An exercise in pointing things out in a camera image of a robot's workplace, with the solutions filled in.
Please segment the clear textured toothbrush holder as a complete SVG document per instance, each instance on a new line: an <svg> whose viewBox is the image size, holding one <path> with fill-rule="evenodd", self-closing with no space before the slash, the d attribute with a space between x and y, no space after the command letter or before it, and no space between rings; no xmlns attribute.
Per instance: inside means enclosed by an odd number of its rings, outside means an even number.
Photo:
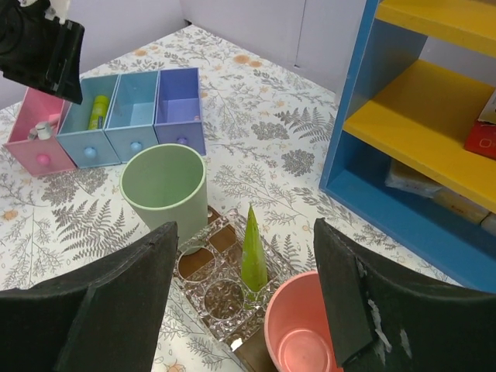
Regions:
<svg viewBox="0 0 496 372"><path fill-rule="evenodd" d="M251 291L241 278L246 217L209 211L209 224L179 246L174 279L209 332L236 350L263 330L272 295L296 270L262 239L267 285Z"/></svg>

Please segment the pink plastic cup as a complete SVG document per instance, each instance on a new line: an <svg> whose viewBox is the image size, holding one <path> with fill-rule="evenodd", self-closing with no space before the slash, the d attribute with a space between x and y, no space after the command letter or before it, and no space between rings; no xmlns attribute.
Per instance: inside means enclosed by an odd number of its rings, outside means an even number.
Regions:
<svg viewBox="0 0 496 372"><path fill-rule="evenodd" d="M272 295L264 319L268 353L279 371L339 372L318 273L298 274Z"/></svg>

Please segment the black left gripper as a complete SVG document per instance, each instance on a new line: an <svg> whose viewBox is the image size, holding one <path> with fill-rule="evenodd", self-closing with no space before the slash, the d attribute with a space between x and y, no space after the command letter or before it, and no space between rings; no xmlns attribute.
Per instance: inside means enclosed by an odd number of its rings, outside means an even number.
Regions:
<svg viewBox="0 0 496 372"><path fill-rule="evenodd" d="M84 27L66 18L69 1L1 2L4 78L66 101L82 103Z"/></svg>

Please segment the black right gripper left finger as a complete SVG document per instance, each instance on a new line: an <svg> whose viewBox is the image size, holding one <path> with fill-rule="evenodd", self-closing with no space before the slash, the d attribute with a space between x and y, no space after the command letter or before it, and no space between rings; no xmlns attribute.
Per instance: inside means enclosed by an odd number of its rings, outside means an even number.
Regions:
<svg viewBox="0 0 496 372"><path fill-rule="evenodd" d="M29 289L1 293L3 371L150 371L178 245L168 222Z"/></svg>

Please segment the pink white toothbrush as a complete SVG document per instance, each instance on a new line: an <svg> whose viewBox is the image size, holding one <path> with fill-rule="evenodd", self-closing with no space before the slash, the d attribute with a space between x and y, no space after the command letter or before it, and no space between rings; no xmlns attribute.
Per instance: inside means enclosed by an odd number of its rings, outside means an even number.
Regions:
<svg viewBox="0 0 496 372"><path fill-rule="evenodd" d="M54 136L57 132L57 126L60 121L60 115L50 115L48 120L34 120L30 119L28 121L28 134L26 138L29 141L33 140L48 140Z"/></svg>

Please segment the lime green toothpaste tube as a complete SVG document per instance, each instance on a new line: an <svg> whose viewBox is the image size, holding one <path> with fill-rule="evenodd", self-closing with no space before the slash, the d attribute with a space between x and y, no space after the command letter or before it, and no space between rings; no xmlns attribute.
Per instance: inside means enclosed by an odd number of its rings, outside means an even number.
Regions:
<svg viewBox="0 0 496 372"><path fill-rule="evenodd" d="M268 282L264 246L260 238L259 227L252 205L249 207L246 221L241 278L243 283L250 289L250 293L247 295L250 301L257 299L257 293Z"/></svg>
<svg viewBox="0 0 496 372"><path fill-rule="evenodd" d="M105 95L97 95L93 102L88 130L102 129L105 122L105 117L109 109L109 97Z"/></svg>

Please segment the green plastic cup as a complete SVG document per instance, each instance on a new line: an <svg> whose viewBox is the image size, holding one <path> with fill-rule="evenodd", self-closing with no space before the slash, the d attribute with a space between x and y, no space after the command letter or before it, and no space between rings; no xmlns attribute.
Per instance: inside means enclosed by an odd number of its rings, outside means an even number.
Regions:
<svg viewBox="0 0 496 372"><path fill-rule="evenodd" d="M160 144L126 164L119 187L149 229L176 222L178 249L192 255L200 249L184 244L208 225L206 171L196 150L177 143Z"/></svg>

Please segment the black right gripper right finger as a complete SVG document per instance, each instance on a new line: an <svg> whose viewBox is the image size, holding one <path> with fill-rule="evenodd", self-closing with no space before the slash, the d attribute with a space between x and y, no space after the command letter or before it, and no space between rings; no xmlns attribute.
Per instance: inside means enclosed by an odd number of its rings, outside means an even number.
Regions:
<svg viewBox="0 0 496 372"><path fill-rule="evenodd" d="M313 246L338 367L495 369L494 294L420 274L324 219L315 220Z"/></svg>

